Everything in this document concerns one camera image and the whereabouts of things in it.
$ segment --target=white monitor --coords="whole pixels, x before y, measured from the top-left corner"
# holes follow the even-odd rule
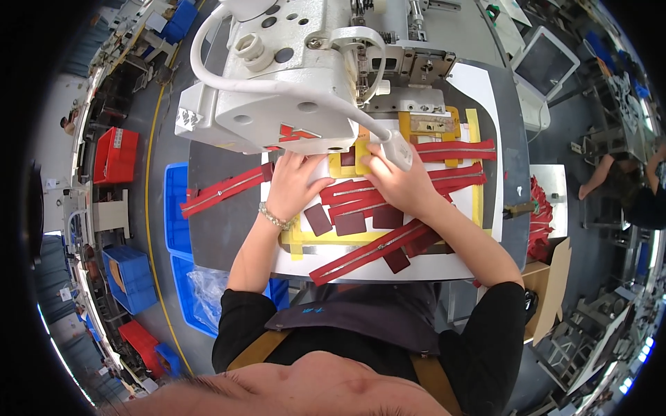
[[[511,60],[518,82],[546,102],[561,89],[580,61],[551,31],[539,26],[527,47]]]

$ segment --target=yellow floor line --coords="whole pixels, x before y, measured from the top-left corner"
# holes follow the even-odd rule
[[[201,7],[204,5],[204,3],[206,3],[206,0],[203,0],[201,4],[196,8],[196,10],[201,10]],[[176,51],[174,52],[173,57],[171,58],[171,62],[168,64],[169,68],[171,68],[173,66],[173,63],[176,61],[176,56],[178,55],[179,50],[180,50],[180,43],[178,44],[178,47],[176,48]],[[148,216],[148,177],[151,172],[151,152],[153,149],[153,136],[155,135],[155,124],[157,123],[157,113],[160,111],[160,104],[162,103],[162,96],[164,95],[164,93],[165,93],[165,88],[162,87],[162,89],[160,90],[160,95],[157,97],[157,104],[155,105],[155,115],[153,115],[153,125],[151,126],[151,136],[148,139],[148,155],[146,157],[144,211],[146,212],[146,235],[148,238],[148,256],[151,259],[151,270],[153,271],[153,280],[155,281],[155,288],[157,289],[157,296],[160,299],[160,305],[162,305],[162,312],[164,312],[166,318],[166,324],[168,325],[169,331],[171,331],[171,336],[173,337],[173,341],[176,343],[176,348],[178,349],[180,357],[185,363],[185,367],[187,367],[191,375],[194,375],[194,372],[192,371],[190,364],[187,362],[187,359],[185,358],[185,354],[182,353],[182,349],[180,348],[180,343],[178,342],[178,338],[176,338],[176,333],[173,331],[173,326],[171,325],[171,319],[169,319],[168,317],[167,307],[165,306],[165,301],[164,298],[162,297],[162,290],[160,289],[160,284],[157,280],[157,271],[155,270],[155,259],[153,258],[153,243],[151,242],[151,221]]]

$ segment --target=red logo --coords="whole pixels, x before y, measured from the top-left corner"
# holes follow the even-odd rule
[[[293,140],[300,140],[301,138],[318,138],[320,134],[316,134],[302,128],[294,129],[294,126],[289,124],[280,124],[280,142],[291,142]]]

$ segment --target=hand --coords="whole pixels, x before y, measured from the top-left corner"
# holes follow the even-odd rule
[[[289,221],[322,189],[335,182],[333,178],[320,178],[308,185],[308,179],[327,154],[305,156],[287,151],[275,164],[273,179],[266,201],[266,209],[281,221]]]
[[[384,199],[415,218],[423,218],[434,207],[434,202],[443,198],[435,191],[426,167],[412,144],[414,158],[412,168],[403,172],[389,160],[386,160],[379,144],[368,143],[368,150],[373,156],[363,156],[361,162],[368,165],[371,174],[365,175]]]

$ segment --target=woman's left hand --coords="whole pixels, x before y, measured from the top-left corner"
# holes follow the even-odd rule
[[[327,154],[305,156],[287,151],[275,164],[266,209],[281,221],[290,221],[322,189],[335,183],[333,178],[320,178],[308,185],[308,179]]]

